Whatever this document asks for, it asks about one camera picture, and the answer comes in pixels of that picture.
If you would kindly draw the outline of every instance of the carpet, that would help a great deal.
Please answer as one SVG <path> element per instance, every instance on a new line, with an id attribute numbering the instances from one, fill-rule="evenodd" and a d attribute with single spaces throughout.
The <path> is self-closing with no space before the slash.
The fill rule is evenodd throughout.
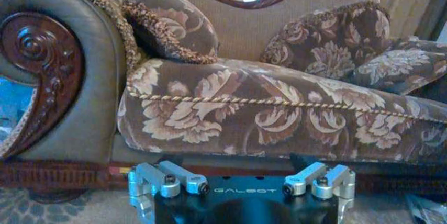
<path id="1" fill-rule="evenodd" d="M 88 191 L 71 202 L 47 205 L 32 201 L 27 190 L 0 189 L 0 223 L 139 224 L 139 219 L 127 191 Z M 362 223 L 414 223 L 404 197 L 358 195 L 346 224 Z"/>

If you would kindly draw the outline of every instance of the silver clamp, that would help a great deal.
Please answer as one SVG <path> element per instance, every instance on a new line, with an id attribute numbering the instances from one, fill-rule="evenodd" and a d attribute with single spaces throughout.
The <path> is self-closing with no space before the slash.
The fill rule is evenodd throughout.
<path id="1" fill-rule="evenodd" d="M 311 184 L 312 195 L 319 199 L 339 197 L 338 223 L 344 222 L 344 213 L 354 206 L 355 172 L 344 165 L 338 165 L 327 172 L 327 166 L 315 162 L 298 174 L 287 176 L 283 192 L 287 196 L 300 196 Z"/>
<path id="2" fill-rule="evenodd" d="M 320 199 L 330 199 L 335 194 L 343 199 L 355 195 L 355 172 L 344 165 L 336 165 L 324 177 L 312 182 L 312 194 Z"/>
<path id="3" fill-rule="evenodd" d="M 180 181 L 147 163 L 128 172 L 130 204 L 138 209 L 142 223 L 155 223 L 154 196 L 174 198 L 180 193 Z"/>
<path id="4" fill-rule="evenodd" d="M 287 176 L 282 188 L 284 195 L 300 196 L 306 194 L 306 186 L 310 185 L 318 177 L 323 176 L 326 171 L 327 166 L 320 162 L 315 162 L 299 173 Z"/>
<path id="5" fill-rule="evenodd" d="M 179 178 L 180 184 L 186 187 L 190 194 L 204 195 L 210 192 L 208 181 L 203 175 L 190 172 L 170 161 L 162 161 L 159 169 Z"/>

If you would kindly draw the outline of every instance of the logo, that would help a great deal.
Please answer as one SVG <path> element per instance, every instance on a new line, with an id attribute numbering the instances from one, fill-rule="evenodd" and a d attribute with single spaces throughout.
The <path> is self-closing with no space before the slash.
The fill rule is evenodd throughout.
<path id="1" fill-rule="evenodd" d="M 236 188 L 215 188 L 215 193 L 227 194 L 227 193 L 235 193 L 235 194 L 267 194 L 274 193 L 278 191 L 276 189 L 243 189 L 239 190 Z"/>

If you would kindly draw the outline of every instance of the bolt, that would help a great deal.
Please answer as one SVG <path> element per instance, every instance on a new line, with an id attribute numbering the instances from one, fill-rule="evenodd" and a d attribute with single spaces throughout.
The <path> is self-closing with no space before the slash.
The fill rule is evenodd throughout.
<path id="1" fill-rule="evenodd" d="M 294 195 L 294 188 L 290 185 L 282 186 L 282 193 L 290 197 Z"/>
<path id="2" fill-rule="evenodd" d="M 172 185 L 174 183 L 175 183 L 175 175 L 174 174 L 166 175 L 166 184 Z"/>
<path id="3" fill-rule="evenodd" d="M 328 183 L 328 181 L 327 181 L 327 178 L 326 178 L 326 177 L 319 177 L 319 178 L 316 179 L 316 184 L 318 184 L 319 186 L 327 186 L 327 183 Z"/>
<path id="4" fill-rule="evenodd" d="M 206 195 L 207 193 L 210 193 L 210 185 L 208 183 L 202 183 L 199 187 L 199 194 Z"/>

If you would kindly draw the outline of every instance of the floral upholstery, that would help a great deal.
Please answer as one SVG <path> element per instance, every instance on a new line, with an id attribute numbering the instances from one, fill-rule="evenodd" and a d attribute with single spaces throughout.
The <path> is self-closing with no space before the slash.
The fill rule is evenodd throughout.
<path id="1" fill-rule="evenodd" d="M 266 63 L 148 60 L 130 77 L 118 125 L 151 152 L 350 161 L 447 160 L 447 105 Z"/>
<path id="2" fill-rule="evenodd" d="M 447 44 L 411 37 L 395 39 L 387 51 L 355 69 L 350 82 L 407 95 L 446 73 Z"/>
<path id="3" fill-rule="evenodd" d="M 219 40 L 206 15 L 188 0 L 134 0 L 158 15 L 167 24 L 180 46 L 215 57 Z M 146 43 L 152 44 L 151 35 L 136 26 L 136 33 Z"/>
<path id="4" fill-rule="evenodd" d="M 390 21 L 374 2 L 315 12 L 290 22 L 260 58 L 310 74 L 343 80 L 390 45 Z"/>

